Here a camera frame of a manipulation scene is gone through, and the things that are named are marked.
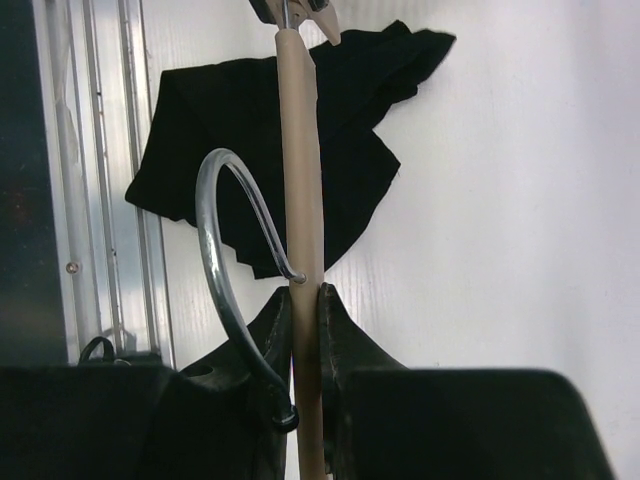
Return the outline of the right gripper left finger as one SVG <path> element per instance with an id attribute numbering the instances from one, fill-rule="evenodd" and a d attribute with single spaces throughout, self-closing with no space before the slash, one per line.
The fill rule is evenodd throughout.
<path id="1" fill-rule="evenodd" d="M 286 441 L 231 342 L 181 371 L 1 371 L 5 479 L 281 479 Z"/>

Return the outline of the wooden clip hanger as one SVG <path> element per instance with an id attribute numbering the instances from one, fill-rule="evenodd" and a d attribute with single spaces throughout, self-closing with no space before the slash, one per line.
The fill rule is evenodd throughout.
<path id="1" fill-rule="evenodd" d="M 274 425 L 296 431 L 299 473 L 324 479 L 321 354 L 317 303 L 324 281 L 324 220 L 316 66 L 299 33 L 314 21 L 332 45 L 341 41 L 334 7 L 327 1 L 255 1 L 258 18 L 274 24 L 284 169 L 286 238 L 281 240 L 265 200 L 240 158 L 217 149 L 204 159 L 196 184 L 201 257 L 215 308 L 229 340 L 274 406 Z M 217 182 L 228 168 L 256 213 L 276 266 L 289 281 L 292 300 L 294 385 L 288 387 L 262 356 L 241 316 L 221 254 Z"/>

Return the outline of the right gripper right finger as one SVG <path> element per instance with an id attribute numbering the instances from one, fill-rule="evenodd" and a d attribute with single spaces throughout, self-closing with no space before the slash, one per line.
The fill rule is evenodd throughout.
<path id="1" fill-rule="evenodd" d="M 318 298 L 324 451 L 336 479 L 610 479 L 590 412 L 541 369 L 411 369 Z"/>

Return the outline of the black shorts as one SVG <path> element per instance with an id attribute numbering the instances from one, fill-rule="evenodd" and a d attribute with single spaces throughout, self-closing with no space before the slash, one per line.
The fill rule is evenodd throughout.
<path id="1" fill-rule="evenodd" d="M 391 107 L 414 97 L 455 43 L 446 32 L 346 31 L 338 45 L 314 47 L 321 153 L 324 261 L 338 262 L 361 237 L 400 163 L 376 134 Z M 236 153 L 254 177 L 279 234 L 286 231 L 277 63 L 237 59 L 167 70 L 128 203 L 194 223 L 204 157 Z"/>

